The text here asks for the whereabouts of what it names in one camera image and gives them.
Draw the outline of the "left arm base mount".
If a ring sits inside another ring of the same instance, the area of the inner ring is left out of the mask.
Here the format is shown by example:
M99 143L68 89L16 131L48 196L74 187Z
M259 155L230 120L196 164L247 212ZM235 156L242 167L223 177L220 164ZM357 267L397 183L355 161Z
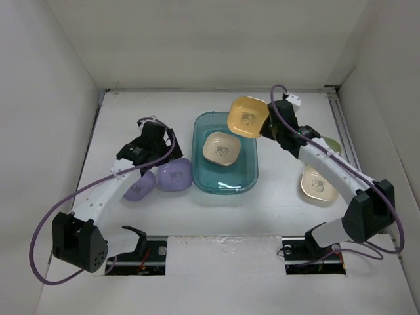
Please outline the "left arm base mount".
M107 260L106 276L164 276L167 258L167 238L151 237L141 256L136 253L120 254L112 269L114 257Z

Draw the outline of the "green square plate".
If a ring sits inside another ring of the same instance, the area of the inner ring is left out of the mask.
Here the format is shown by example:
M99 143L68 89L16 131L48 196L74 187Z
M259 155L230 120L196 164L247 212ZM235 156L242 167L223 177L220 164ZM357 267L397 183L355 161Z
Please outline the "green square plate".
M326 136L323 136L322 137L323 138L323 140L325 141L325 143L334 151L334 152L336 152L336 153L338 153L339 155L341 155L342 154L342 147L341 147L341 145L336 141L336 140L334 140L333 138L329 138L329 137L326 137Z

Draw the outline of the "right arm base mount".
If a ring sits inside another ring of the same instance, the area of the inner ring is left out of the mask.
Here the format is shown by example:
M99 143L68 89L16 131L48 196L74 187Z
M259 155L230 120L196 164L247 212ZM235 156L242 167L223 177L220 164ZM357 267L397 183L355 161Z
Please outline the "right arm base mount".
M277 251L277 255L283 258L285 272L288 276L345 275L345 264L343 256L339 252L340 249L339 244L333 244L326 248L309 249L304 237L288 236L282 238L282 245Z

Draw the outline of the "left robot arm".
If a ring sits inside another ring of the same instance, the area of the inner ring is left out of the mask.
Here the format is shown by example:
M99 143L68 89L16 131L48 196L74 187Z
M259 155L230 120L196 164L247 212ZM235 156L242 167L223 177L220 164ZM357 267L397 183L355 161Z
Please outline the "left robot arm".
M106 180L68 214L52 221L53 255L83 271L94 273L110 256L100 221L148 170L183 156L174 130L155 121L142 124L140 136L116 154Z

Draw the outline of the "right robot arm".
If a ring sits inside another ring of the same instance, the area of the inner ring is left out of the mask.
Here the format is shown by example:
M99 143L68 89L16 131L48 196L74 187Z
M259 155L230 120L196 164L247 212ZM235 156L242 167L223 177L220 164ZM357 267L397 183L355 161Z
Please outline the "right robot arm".
M394 187L389 181L376 181L360 173L313 128L299 126L290 102L272 101L268 110L262 135L317 170L348 205L343 217L305 233L303 250L307 256L317 259L335 243L364 243L393 223L401 223L395 210Z

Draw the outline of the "purple plate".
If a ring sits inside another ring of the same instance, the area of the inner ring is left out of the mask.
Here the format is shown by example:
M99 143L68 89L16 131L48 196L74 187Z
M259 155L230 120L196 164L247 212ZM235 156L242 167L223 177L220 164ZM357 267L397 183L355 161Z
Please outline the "purple plate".
M156 176L151 171L147 171L138 179L123 195L130 202L140 201L146 197L156 186Z
M184 191L191 187L192 164L184 157L160 165L156 173L157 187L164 192Z

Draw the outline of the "yellow plate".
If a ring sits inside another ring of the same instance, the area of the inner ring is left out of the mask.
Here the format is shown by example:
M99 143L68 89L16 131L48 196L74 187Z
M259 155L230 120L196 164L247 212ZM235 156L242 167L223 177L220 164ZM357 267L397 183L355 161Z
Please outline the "yellow plate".
M268 104L265 101L241 96L235 99L230 107L227 126L234 134L258 138L268 115Z

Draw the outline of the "cream plate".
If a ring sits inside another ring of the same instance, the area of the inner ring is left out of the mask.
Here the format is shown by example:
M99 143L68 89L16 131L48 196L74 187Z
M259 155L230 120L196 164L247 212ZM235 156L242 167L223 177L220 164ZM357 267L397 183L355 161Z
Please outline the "cream plate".
M202 153L207 161L228 167L236 162L241 147L238 137L216 131L207 137Z
M338 197L336 189L309 165L303 168L298 181L298 191L303 201L318 207L329 207Z

